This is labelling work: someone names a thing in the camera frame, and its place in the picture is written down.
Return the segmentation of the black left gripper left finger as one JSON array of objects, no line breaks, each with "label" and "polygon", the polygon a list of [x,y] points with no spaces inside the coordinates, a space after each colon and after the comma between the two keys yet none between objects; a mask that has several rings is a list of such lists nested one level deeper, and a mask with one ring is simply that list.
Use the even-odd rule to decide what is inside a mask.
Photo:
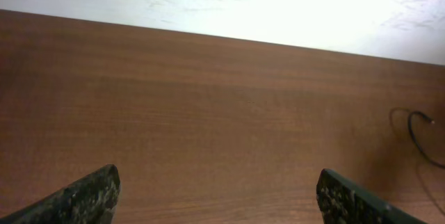
[{"label": "black left gripper left finger", "polygon": [[108,164],[46,198],[1,218],[5,224],[111,224],[121,183]]}]

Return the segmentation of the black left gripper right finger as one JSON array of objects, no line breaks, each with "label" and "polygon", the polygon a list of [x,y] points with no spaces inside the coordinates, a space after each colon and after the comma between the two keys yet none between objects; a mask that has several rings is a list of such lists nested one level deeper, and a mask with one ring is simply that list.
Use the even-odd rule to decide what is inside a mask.
[{"label": "black left gripper right finger", "polygon": [[422,224],[331,169],[323,169],[316,185],[323,222],[329,224]]}]

